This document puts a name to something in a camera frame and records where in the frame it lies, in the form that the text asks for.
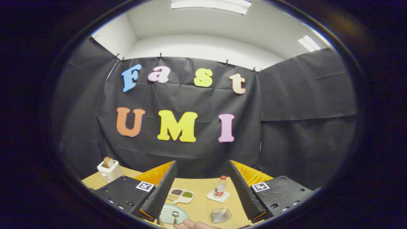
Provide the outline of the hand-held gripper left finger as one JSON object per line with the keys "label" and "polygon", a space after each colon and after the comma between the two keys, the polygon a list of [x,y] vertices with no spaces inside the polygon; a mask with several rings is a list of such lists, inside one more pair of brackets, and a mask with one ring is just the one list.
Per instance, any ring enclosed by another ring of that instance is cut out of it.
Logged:
{"label": "hand-held gripper left finger", "polygon": [[177,162],[171,161],[134,178],[119,176],[93,193],[127,214],[154,222],[161,214],[177,173]]}

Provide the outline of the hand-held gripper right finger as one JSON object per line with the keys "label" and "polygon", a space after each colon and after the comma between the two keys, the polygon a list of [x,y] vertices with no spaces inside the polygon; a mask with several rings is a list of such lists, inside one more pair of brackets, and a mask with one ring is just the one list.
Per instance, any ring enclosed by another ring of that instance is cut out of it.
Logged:
{"label": "hand-held gripper right finger", "polygon": [[320,190],[310,190],[287,176],[272,178],[233,160],[229,164],[230,178],[252,223],[294,208]]}

